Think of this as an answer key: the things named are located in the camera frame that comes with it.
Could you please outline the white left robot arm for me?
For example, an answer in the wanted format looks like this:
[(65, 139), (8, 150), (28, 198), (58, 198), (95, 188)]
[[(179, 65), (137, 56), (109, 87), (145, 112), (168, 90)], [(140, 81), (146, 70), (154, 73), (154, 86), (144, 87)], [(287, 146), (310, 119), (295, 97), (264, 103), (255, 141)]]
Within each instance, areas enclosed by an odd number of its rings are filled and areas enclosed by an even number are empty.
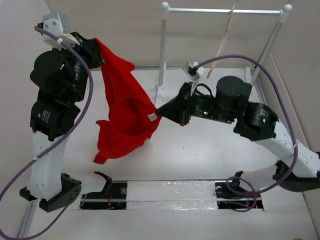
[(30, 115), (36, 162), (28, 185), (19, 194), (28, 201), (39, 199), (39, 207), (48, 213), (72, 204), (82, 186), (81, 181), (62, 172), (67, 139), (44, 156), (41, 153), (74, 128), (81, 111), (76, 103), (85, 98), (88, 72), (103, 63), (95, 39), (78, 32), (71, 35), (80, 43), (73, 50), (81, 59), (67, 49), (51, 49), (36, 58), (30, 73), (30, 80), (39, 88)]

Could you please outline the white clothes rack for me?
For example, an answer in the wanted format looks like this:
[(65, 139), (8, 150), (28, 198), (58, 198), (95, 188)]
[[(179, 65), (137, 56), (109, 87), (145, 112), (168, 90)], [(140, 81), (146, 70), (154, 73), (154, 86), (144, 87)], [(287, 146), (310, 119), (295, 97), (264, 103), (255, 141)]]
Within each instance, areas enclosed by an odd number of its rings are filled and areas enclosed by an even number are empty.
[[(169, 68), (189, 60), (215, 57), (227, 26), (229, 9), (172, 7), (161, 3), (159, 74), (155, 106), (169, 95)], [(221, 54), (250, 55), (264, 64), (293, 6), (277, 10), (234, 9), (228, 37)]]

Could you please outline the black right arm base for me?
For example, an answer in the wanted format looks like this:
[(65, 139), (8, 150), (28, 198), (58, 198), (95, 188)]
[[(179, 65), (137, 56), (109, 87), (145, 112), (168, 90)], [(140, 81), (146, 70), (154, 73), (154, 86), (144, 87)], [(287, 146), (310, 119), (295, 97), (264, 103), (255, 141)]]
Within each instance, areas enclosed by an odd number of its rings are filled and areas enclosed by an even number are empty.
[(219, 210), (233, 210), (236, 212), (245, 212), (249, 208), (263, 209), (261, 195), (256, 196), (256, 201), (253, 196), (244, 196), (230, 191), (226, 186), (226, 181), (216, 181), (214, 183), (217, 208)]

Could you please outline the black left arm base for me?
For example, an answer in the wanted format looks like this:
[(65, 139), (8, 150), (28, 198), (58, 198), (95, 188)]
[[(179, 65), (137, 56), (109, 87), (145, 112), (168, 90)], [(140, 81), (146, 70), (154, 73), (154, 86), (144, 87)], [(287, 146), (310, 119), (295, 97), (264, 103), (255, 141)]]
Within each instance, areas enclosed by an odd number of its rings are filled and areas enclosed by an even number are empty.
[(82, 210), (125, 210), (127, 181), (114, 181), (110, 176), (94, 171), (82, 184), (79, 208)]

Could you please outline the red t shirt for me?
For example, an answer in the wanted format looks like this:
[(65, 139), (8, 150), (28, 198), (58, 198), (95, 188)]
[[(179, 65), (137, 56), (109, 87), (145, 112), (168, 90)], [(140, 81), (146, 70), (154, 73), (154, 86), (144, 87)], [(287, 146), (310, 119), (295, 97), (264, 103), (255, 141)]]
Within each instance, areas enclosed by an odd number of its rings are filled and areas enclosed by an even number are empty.
[(104, 63), (101, 73), (108, 104), (108, 119), (98, 120), (98, 153), (94, 163), (124, 157), (141, 147), (159, 126), (161, 117), (132, 71), (135, 65), (115, 55), (98, 41)]

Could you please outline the beige wooden hanger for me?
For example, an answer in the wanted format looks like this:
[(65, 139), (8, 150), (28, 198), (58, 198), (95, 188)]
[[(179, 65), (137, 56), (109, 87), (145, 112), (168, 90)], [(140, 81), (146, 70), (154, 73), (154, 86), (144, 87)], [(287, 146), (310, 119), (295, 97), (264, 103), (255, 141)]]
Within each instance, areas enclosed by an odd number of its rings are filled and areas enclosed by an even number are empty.
[[(229, 35), (229, 30), (230, 30), (230, 27), (231, 27), (231, 24), (233, 22), (233, 14), (234, 14), (234, 10), (235, 10), (235, 7), (236, 7), (236, 4), (233, 4), (230, 12), (229, 12), (229, 17), (228, 17), (228, 21), (227, 21), (227, 25), (226, 25), (226, 28), (225, 28), (225, 31), (224, 31), (224, 35), (223, 35), (223, 38), (222, 38), (222, 41), (220, 43), (220, 46), (219, 46), (219, 49), (217, 51), (217, 54), (216, 54), (216, 57), (219, 57), (222, 55), (222, 51), (224, 49), (224, 46), (226, 44), (226, 41), (227, 41), (227, 38), (228, 38), (228, 35)], [(211, 64), (211, 67), (207, 73), (207, 76), (206, 78), (209, 79), (209, 77), (211, 76), (212, 72), (214, 71), (215, 67), (216, 67), (216, 62), (214, 61), (212, 64)]]

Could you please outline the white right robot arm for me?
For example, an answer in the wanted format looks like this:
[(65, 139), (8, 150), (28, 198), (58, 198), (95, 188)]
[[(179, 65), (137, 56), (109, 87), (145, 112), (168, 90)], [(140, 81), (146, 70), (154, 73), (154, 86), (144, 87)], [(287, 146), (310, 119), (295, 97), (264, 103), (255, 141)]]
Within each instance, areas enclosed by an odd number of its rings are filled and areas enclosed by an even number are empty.
[(158, 108), (156, 114), (181, 126), (191, 117), (225, 124), (236, 123), (234, 133), (266, 148), (278, 161), (271, 166), (251, 172), (238, 171), (231, 191), (242, 197), (248, 191), (267, 188), (280, 180), (294, 163), (294, 149), (298, 148), (297, 161), (289, 176), (279, 184), (291, 192), (305, 192), (320, 187), (320, 157), (291, 135), (277, 114), (268, 106), (249, 100), (252, 86), (236, 76), (218, 80), (216, 94), (191, 91), (191, 82), (185, 82), (178, 95)]

